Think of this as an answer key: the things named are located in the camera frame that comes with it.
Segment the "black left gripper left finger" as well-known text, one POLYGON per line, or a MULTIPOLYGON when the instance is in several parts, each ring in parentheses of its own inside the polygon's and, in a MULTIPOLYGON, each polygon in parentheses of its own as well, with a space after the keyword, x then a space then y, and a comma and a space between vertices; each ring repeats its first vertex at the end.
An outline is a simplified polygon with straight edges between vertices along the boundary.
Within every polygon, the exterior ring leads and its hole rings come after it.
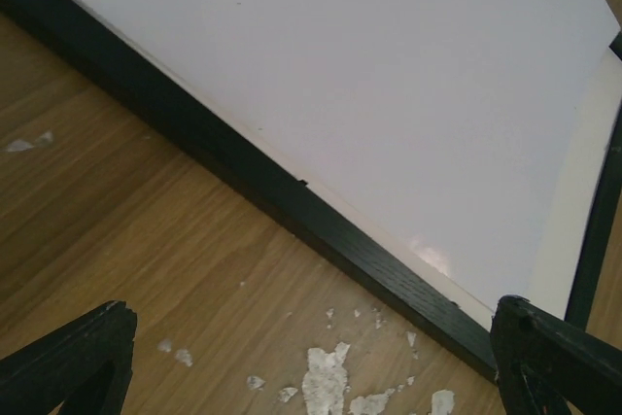
POLYGON ((1 360, 3 414, 119 414, 137 315, 108 301, 1 360))

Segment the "sunflower photo print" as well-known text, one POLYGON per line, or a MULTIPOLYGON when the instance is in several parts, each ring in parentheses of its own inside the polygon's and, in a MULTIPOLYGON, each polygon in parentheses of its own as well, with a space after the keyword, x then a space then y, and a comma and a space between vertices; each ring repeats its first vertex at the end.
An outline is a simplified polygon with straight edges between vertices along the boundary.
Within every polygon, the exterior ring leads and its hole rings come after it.
POLYGON ((75 0, 487 322, 554 315, 617 113, 606 0, 75 0))

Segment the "black picture frame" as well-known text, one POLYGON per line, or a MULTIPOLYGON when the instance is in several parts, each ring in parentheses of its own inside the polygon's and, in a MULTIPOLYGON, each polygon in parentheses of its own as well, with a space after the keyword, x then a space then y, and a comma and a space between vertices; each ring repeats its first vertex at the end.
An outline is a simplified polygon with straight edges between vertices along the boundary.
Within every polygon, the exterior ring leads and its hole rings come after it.
MULTIPOLYGON (((65 56, 132 112, 215 171, 310 247, 427 331, 469 366, 492 379, 488 328, 444 297, 330 208, 248 138, 203 106, 75 0, 1 0, 2 9, 65 56)), ((605 145, 565 312, 555 316, 584 329, 595 295, 620 180, 612 144, 620 137, 621 96, 605 145)))

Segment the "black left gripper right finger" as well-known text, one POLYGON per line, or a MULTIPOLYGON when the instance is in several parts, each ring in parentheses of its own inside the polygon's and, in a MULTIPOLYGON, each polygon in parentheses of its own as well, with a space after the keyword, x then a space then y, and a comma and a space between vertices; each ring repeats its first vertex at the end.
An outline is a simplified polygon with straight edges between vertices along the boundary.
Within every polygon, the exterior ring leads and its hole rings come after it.
POLYGON ((503 296, 490 332, 508 414, 621 412, 621 351, 533 306, 503 296))

